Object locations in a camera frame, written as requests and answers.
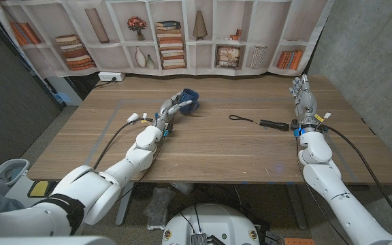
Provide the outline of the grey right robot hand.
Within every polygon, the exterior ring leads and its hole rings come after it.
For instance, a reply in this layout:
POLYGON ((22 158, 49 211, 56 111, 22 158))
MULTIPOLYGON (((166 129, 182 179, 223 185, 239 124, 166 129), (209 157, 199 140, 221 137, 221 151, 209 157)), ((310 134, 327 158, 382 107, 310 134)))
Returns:
POLYGON ((306 74, 296 77, 292 81, 293 86, 289 88, 290 94, 295 100, 295 115, 301 125, 317 125, 315 114, 317 112, 317 102, 310 90, 310 83, 306 74))

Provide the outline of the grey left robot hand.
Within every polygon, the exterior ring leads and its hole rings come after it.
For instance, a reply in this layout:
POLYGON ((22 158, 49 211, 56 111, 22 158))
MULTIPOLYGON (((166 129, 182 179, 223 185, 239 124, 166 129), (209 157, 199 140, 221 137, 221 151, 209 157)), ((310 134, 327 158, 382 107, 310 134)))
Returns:
POLYGON ((182 93, 183 91, 176 93, 161 105, 158 116, 153 119, 152 126, 163 131, 165 129, 165 125, 172 120, 174 114, 180 108, 192 104, 193 100, 191 99, 180 102, 182 93))

